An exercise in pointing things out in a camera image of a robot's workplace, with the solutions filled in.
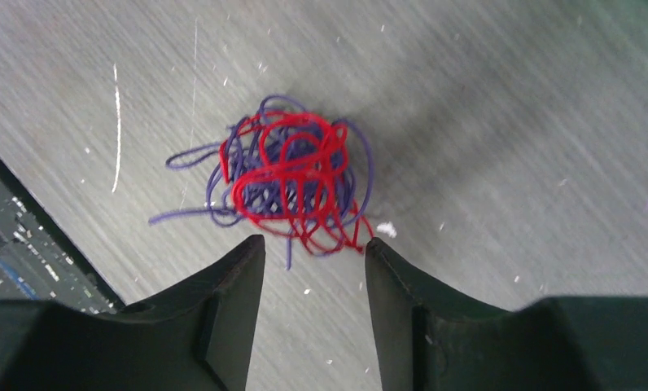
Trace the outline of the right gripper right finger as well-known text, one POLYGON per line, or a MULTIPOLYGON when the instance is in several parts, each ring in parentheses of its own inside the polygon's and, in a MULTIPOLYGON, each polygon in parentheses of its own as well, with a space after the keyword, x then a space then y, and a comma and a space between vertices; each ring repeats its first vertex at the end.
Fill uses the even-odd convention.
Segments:
POLYGON ((377 238, 365 269, 385 390, 648 390, 648 297, 545 297, 503 310, 377 238))

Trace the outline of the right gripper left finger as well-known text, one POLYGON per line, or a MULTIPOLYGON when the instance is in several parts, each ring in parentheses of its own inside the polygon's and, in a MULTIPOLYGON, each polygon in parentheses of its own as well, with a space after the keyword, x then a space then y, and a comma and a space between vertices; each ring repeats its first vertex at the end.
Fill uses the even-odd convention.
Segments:
POLYGON ((117 313, 0 301, 0 390, 243 390, 265 239, 117 313))

